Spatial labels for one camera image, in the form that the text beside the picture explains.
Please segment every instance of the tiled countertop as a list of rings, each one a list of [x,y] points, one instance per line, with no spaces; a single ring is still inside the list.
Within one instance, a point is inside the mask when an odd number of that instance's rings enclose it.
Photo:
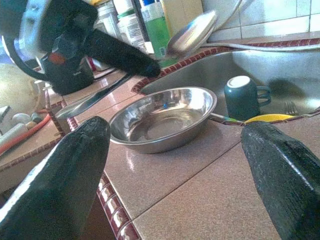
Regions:
[[[108,75],[103,84],[121,76]],[[73,127],[94,115],[108,121],[142,98],[131,92],[141,80],[132,78],[76,116]],[[66,103],[92,93],[99,84],[65,97]],[[319,121],[316,115],[276,126],[320,157]],[[117,239],[280,239],[239,144],[241,130],[209,120],[192,142],[158,154],[110,143],[97,193]]]

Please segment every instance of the metal bowl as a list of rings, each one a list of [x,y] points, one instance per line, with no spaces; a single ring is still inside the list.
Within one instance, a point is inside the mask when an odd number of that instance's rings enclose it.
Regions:
[[[110,121],[111,141],[140,153],[165,152],[190,142],[217,105],[201,87],[182,87],[145,96]]]

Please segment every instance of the stainless steel sink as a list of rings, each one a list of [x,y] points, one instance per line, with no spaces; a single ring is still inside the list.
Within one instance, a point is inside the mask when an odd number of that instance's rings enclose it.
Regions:
[[[285,113],[285,102],[294,102],[299,115],[320,106],[320,52],[232,51],[212,55],[149,83],[150,94],[177,87],[203,87],[218,97],[215,113],[228,115],[224,86],[235,76],[246,75],[258,86],[271,88],[271,103],[261,114]]]

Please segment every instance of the green bottle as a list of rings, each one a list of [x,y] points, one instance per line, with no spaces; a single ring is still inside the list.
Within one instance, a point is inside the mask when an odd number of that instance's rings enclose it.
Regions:
[[[160,2],[154,2],[141,8],[146,31],[152,43],[154,55],[157,59],[167,53],[170,34],[166,24],[165,13]],[[177,61],[174,59],[163,60],[161,67],[170,66]]]

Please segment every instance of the fork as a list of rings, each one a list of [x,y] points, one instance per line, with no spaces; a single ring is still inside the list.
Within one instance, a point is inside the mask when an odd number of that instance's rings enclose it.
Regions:
[[[297,116],[299,115],[298,109],[293,101],[288,101],[284,103],[285,114]]]

